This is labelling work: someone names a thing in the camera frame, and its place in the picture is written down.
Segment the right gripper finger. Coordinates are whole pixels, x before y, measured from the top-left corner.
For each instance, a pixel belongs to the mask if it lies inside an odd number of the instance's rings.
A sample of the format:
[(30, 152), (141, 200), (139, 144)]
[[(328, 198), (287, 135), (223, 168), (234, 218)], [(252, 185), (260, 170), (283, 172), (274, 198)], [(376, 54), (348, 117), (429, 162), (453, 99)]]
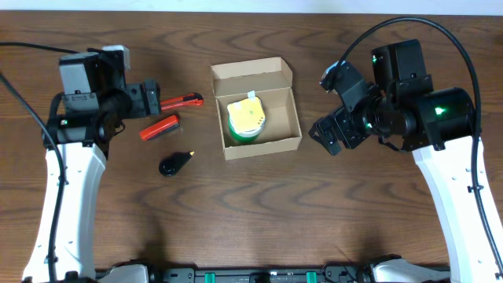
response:
[(355, 111), (362, 101), (369, 95), (369, 88), (373, 85), (365, 81), (362, 74), (351, 64), (345, 61), (335, 70), (332, 81), (332, 90), (340, 96), (343, 106), (348, 112)]
[(339, 142), (342, 142), (346, 149), (353, 149), (353, 146), (343, 134), (335, 116), (322, 117), (314, 122), (308, 134), (332, 156), (342, 151)]

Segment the red black stapler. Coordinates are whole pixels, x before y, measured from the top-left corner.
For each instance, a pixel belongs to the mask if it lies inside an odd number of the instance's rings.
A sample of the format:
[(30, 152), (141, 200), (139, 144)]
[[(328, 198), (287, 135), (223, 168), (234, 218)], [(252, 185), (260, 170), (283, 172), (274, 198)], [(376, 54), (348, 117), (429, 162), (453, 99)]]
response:
[(143, 141), (149, 141), (180, 126), (179, 119), (176, 115), (168, 116), (158, 123), (151, 125), (139, 132), (139, 136)]

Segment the red utility knife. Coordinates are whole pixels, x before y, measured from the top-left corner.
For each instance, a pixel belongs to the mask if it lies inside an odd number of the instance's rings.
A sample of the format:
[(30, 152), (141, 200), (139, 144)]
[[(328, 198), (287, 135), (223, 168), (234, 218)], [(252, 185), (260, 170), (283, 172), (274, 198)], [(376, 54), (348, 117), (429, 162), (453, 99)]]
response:
[(161, 110), (167, 111), (183, 106), (201, 106), (204, 103), (204, 98), (201, 94), (191, 93), (179, 97), (173, 97), (160, 102)]

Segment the green tape roll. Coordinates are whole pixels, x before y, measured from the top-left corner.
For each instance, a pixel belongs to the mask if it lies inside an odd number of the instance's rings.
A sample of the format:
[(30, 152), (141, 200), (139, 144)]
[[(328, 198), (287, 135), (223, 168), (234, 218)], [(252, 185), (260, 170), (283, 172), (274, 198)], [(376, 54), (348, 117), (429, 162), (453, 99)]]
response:
[(257, 129), (238, 134), (235, 131), (233, 127), (233, 121), (230, 118), (228, 118), (228, 123), (231, 136), (233, 137), (233, 139), (241, 143), (253, 142), (260, 135), (260, 133), (263, 131), (263, 128), (265, 127), (265, 123), (262, 122)]

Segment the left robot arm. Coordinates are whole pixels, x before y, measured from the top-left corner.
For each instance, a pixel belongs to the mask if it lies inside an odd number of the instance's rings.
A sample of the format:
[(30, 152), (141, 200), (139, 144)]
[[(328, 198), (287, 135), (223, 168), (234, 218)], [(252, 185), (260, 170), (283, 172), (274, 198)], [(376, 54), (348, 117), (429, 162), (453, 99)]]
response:
[(130, 51), (125, 46), (61, 57), (59, 70), (63, 90), (51, 101), (42, 134), (46, 195), (24, 282), (95, 280), (97, 191), (110, 141), (125, 120), (161, 112), (155, 80), (127, 83)]

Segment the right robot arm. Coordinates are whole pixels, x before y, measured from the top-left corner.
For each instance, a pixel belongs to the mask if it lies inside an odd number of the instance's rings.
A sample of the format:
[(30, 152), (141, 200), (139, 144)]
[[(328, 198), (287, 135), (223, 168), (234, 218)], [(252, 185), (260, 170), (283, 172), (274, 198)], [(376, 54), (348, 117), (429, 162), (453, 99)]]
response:
[(389, 145), (399, 136), (411, 153), (434, 201), (450, 268), (435, 270), (392, 255), (370, 263), (364, 282), (499, 282), (494, 249), (502, 225), (490, 191), (483, 146), (473, 142), (475, 108), (465, 90), (436, 90), (417, 40), (372, 51), (373, 81), (350, 63), (338, 61), (321, 86), (340, 96), (341, 106), (320, 118), (310, 136), (330, 154), (355, 149), (376, 136)]

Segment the open brown cardboard box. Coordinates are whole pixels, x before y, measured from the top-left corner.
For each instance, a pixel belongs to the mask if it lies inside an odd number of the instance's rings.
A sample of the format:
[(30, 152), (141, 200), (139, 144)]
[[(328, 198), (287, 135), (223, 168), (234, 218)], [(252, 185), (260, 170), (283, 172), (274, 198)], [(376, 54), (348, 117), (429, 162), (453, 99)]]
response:
[[(226, 160), (298, 149), (303, 136), (292, 91), (293, 74), (284, 59), (212, 65), (211, 77)], [(245, 99), (252, 90), (262, 101), (266, 123), (254, 141), (241, 143), (230, 134), (226, 107)]]

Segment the black glue bottle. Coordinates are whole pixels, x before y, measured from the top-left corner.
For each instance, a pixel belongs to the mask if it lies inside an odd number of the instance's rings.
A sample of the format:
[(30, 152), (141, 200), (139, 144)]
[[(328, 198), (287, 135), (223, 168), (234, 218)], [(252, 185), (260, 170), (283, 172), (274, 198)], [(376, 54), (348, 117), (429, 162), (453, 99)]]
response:
[(176, 175), (183, 166), (193, 157), (194, 151), (176, 152), (164, 158), (159, 163), (159, 172), (162, 176), (171, 177)]

